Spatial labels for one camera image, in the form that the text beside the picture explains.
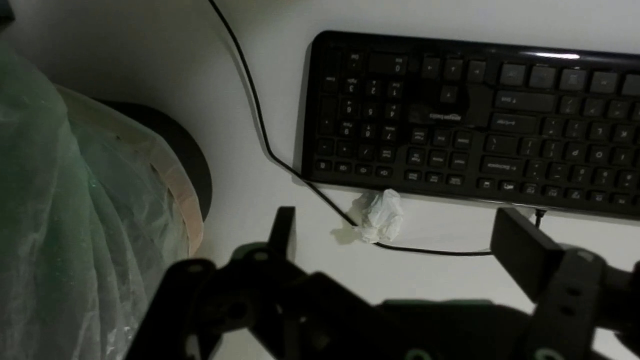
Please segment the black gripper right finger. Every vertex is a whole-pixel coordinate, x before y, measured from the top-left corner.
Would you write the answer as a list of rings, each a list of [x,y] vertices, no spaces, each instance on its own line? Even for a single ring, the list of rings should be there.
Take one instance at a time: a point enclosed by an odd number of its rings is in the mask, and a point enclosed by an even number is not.
[[[491,251],[535,304],[542,306],[559,298],[552,280],[567,251],[522,212],[514,208],[496,210]]]

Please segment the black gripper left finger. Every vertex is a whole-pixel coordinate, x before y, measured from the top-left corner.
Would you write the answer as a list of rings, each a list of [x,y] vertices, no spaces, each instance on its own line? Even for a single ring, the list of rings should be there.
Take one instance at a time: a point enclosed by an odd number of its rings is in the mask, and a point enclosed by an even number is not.
[[[286,258],[291,254],[291,243],[294,235],[294,220],[297,220],[297,208],[294,207],[283,207],[276,212],[270,237],[268,237],[268,249]]]

